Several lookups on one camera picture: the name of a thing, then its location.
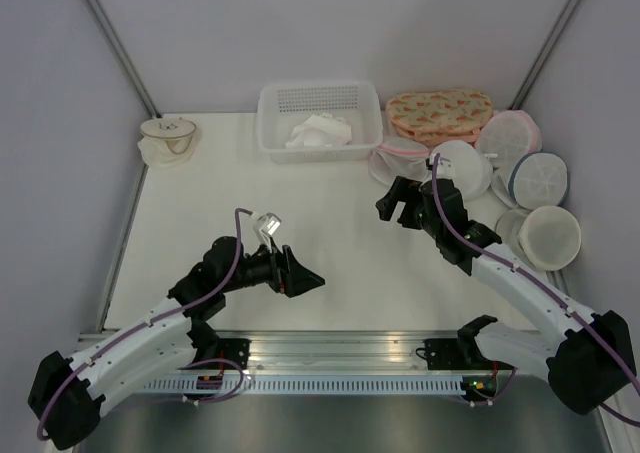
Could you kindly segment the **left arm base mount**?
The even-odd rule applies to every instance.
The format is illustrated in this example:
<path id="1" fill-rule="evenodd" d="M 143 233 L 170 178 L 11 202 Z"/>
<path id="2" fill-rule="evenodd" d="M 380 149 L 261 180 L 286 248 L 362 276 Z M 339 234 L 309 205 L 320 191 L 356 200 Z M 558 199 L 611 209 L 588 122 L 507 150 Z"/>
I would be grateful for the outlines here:
<path id="1" fill-rule="evenodd" d="M 212 360 L 215 358 L 227 359 L 237 364 L 242 369 L 245 369 L 248 364 L 250 354 L 250 340 L 247 338 L 221 338 L 218 340 L 215 347 L 208 347 L 207 349 L 199 350 L 193 362 L 202 362 L 205 360 Z M 220 389 L 226 380 L 226 377 L 231 373 L 236 373 L 237 369 L 230 366 L 227 363 L 207 363 L 200 366 L 192 367 L 192 370 L 205 370 L 205 369 L 217 368 L 217 373 L 212 374 L 199 374 L 197 380 L 198 390 L 218 390 Z"/>

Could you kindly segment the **pink trimmed mesh laundry bag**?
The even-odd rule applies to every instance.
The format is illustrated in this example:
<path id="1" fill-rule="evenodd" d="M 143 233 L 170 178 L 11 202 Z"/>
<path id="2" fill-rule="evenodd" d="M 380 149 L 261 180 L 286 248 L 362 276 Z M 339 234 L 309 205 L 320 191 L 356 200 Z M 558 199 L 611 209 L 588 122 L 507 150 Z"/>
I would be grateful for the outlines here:
<path id="1" fill-rule="evenodd" d="M 386 186 L 391 186 L 398 176 L 425 182 L 431 177 L 427 166 L 429 156 L 430 150 L 418 142 L 385 136 L 369 157 L 369 173 Z"/>

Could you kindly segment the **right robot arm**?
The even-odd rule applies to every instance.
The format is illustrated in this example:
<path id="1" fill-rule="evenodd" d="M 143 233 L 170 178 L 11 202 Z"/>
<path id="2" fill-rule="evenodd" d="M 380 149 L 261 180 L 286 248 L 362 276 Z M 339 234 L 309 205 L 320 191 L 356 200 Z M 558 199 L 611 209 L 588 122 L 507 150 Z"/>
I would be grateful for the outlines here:
<path id="1" fill-rule="evenodd" d="M 506 364 L 545 381 L 577 414 L 602 408 L 625 418 L 607 403 L 626 386 L 639 385 L 629 328 L 620 315 L 597 314 L 536 277 L 491 228 L 469 218 L 450 179 L 419 183 L 398 177 L 376 203 L 380 219 L 390 220 L 398 205 L 402 227 L 426 232 L 447 262 L 497 292 L 537 330 L 529 334 L 480 316 L 457 332 L 463 365 Z"/>

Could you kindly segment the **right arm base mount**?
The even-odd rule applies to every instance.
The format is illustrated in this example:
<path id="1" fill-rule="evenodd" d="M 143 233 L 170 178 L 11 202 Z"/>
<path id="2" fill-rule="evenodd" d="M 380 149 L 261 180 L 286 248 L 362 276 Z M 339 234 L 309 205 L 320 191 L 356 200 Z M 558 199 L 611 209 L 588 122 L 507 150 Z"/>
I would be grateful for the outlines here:
<path id="1" fill-rule="evenodd" d="M 415 355 L 426 362 L 429 371 L 510 371 L 505 363 L 486 359 L 467 359 L 455 338 L 427 338 L 415 349 Z"/>

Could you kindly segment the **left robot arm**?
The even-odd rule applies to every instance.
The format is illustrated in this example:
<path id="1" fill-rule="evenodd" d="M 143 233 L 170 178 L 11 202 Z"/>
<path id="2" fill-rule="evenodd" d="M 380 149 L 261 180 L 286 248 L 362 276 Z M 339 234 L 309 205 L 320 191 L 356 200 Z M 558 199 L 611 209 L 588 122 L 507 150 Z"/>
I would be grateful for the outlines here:
<path id="1" fill-rule="evenodd" d="M 234 236 L 216 239 L 156 304 L 129 313 L 129 324 L 90 348 L 68 356 L 54 351 L 41 360 L 27 399 L 38 439 L 71 448 L 156 378 L 183 367 L 239 366 L 208 323 L 225 307 L 226 294 L 265 286 L 295 298 L 324 283 L 289 246 L 269 242 L 247 254 Z"/>

